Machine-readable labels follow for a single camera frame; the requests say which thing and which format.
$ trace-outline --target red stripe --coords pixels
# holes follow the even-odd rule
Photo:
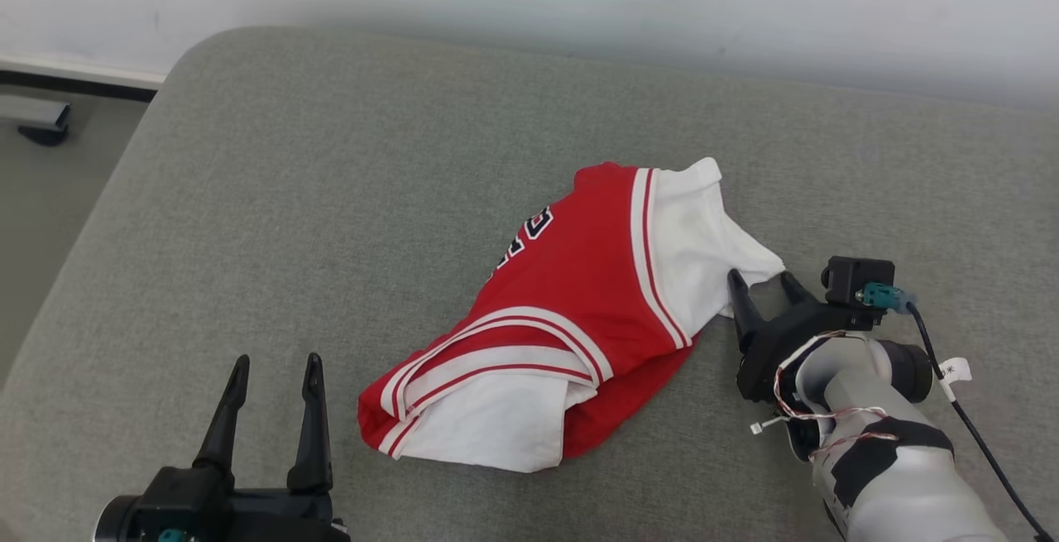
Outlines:
[[[397,438],[394,439],[394,444],[390,445],[390,450],[387,451],[387,455],[389,455],[391,457],[394,456],[394,451],[397,449],[397,445],[400,444],[400,439],[405,438],[405,435],[408,434],[409,430],[412,430],[412,427],[415,426],[415,423],[418,422],[418,421],[419,421],[419,418],[417,416],[415,418],[415,420],[412,420],[411,422],[408,423],[408,427],[406,427],[405,430],[401,430],[400,435],[398,435]]]
[[[604,380],[603,379],[603,372],[602,372],[602,369],[599,369],[599,365],[597,364],[597,362],[595,361],[595,359],[592,357],[591,354],[589,354],[589,350],[585,349],[585,346],[582,346],[581,343],[577,341],[577,338],[575,338],[575,336],[572,336],[570,333],[570,331],[567,331],[566,328],[559,326],[559,324],[554,324],[554,323],[552,323],[550,321],[546,321],[546,320],[543,320],[543,319],[538,319],[538,317],[523,317],[523,315],[514,315],[513,314],[513,315],[509,315],[509,317],[497,317],[497,319],[488,320],[487,322],[485,322],[483,324],[477,324],[477,326],[474,326],[471,330],[474,330],[474,328],[487,327],[487,326],[489,326],[489,324],[492,324],[492,323],[498,323],[498,322],[501,322],[501,321],[510,321],[510,320],[522,320],[522,321],[530,321],[530,322],[534,322],[534,323],[548,324],[549,327],[557,328],[557,330],[559,330],[560,333],[567,336],[567,338],[570,339],[570,341],[573,342],[574,345],[577,346],[577,348],[581,350],[581,353],[585,355],[586,358],[589,358],[589,361],[592,364],[592,368],[595,371],[595,374],[597,376],[597,380],[600,383],[603,383],[603,380]],[[465,338],[466,338],[466,336],[462,336],[462,338],[454,339],[453,341],[449,342],[448,345],[452,345],[453,343],[456,343],[461,339],[465,339]],[[401,391],[401,387],[403,386],[405,380],[408,377],[411,377],[413,375],[413,373],[416,373],[417,369],[419,369],[419,368],[421,368],[421,365],[419,365],[416,368],[409,369],[409,372],[405,373],[405,375],[402,375],[400,377],[400,379],[397,380],[397,384],[395,384],[395,386],[394,386],[393,400],[392,401],[393,401],[394,411],[397,411],[397,414],[398,414],[397,417],[398,418],[400,417],[401,411],[400,411],[400,406],[397,404],[397,392]]]
[[[548,372],[550,373],[561,373],[563,375],[571,375],[573,377],[582,377],[582,379],[585,379],[586,377],[590,377],[586,375],[586,373],[578,373],[577,369],[556,368],[554,366],[549,366],[545,364],[499,364],[496,366],[486,366],[484,368],[472,369],[470,373],[466,373],[466,375],[463,375],[462,377],[455,377],[455,379],[450,380],[448,383],[443,384],[442,386],[428,393],[427,395],[420,396],[419,399],[416,399],[415,401],[412,402],[412,405],[418,405],[419,402],[423,401],[424,399],[429,399],[431,398],[431,396],[434,396],[439,392],[450,389],[454,384],[462,383],[466,379],[470,379],[470,377],[473,377],[475,375],[481,375],[481,373],[487,373],[489,372],[489,369],[521,369],[521,368],[548,369]]]
[[[667,311],[665,305],[662,304],[662,297],[659,296],[658,289],[654,287],[654,271],[651,269],[651,233],[649,232],[649,230],[647,230],[648,229],[647,213],[651,200],[651,179],[653,177],[653,174],[654,174],[653,168],[647,169],[647,187],[644,188],[644,205],[643,205],[644,218],[642,222],[642,228],[644,230],[644,259],[646,259],[647,261],[647,282],[650,283],[651,285],[651,295],[654,296],[654,302],[657,302],[659,308],[662,309],[662,314],[666,317],[666,321],[669,322],[669,325],[672,326],[675,330],[677,330],[677,335],[680,336],[681,343],[683,343],[683,345],[687,347],[688,345],[690,345],[690,343],[687,341],[687,336],[684,336],[684,330],[682,330],[682,328],[677,324],[677,322],[672,320],[672,317],[669,317],[669,311]]]

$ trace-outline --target black baseboard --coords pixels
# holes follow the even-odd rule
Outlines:
[[[109,86],[106,83],[79,82],[76,78],[46,77],[42,74],[0,70],[0,86],[32,87],[32,89],[48,89],[51,92],[90,94],[90,96],[106,96],[111,98],[127,98],[150,104],[155,98],[155,89],[138,89],[138,87]]]

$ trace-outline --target white wall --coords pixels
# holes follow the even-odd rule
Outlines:
[[[0,0],[0,64],[149,79],[265,22],[1059,109],[1059,0]]]

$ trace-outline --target gray fabric surface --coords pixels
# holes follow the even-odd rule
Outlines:
[[[831,255],[882,256],[919,294],[964,405],[1059,530],[1059,123],[981,105],[701,77],[294,29],[179,62],[100,199],[0,406],[0,507],[83,540],[118,493],[197,451],[238,354],[234,471],[281,485],[306,354],[324,358],[337,513],[357,539],[837,540],[779,430],[734,384],[716,319],[596,451],[532,475],[359,439],[356,395],[448,330],[528,215],[599,161],[712,155],[735,220],[814,292]],[[775,286],[758,290],[778,308]],[[911,320],[881,333],[916,342]],[[1013,540],[1029,530],[944,397],[926,414]]]

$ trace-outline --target black tape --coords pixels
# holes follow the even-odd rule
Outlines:
[[[855,442],[831,468],[834,496],[843,507],[852,507],[865,486],[897,460],[898,447],[935,447],[952,453],[952,441],[941,430],[922,422],[886,417],[868,424],[865,433],[891,434],[897,440],[862,438]]]

